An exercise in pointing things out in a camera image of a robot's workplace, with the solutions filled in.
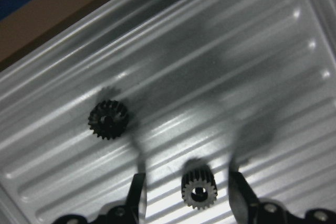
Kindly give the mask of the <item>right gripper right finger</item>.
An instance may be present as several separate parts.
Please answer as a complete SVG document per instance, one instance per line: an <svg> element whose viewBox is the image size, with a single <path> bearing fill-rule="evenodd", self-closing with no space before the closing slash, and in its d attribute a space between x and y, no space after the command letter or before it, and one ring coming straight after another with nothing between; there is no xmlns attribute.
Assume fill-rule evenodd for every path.
<svg viewBox="0 0 336 224"><path fill-rule="evenodd" d="M228 173L228 199L237 223L255 223L260 201L242 173Z"/></svg>

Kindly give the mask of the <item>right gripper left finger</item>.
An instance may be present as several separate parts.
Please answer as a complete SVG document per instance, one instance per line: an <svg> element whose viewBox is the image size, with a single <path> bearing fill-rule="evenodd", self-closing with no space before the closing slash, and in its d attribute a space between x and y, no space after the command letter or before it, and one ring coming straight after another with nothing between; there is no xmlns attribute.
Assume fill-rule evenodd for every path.
<svg viewBox="0 0 336 224"><path fill-rule="evenodd" d="M145 223L147 209L146 173L133 176L125 202L124 223Z"/></svg>

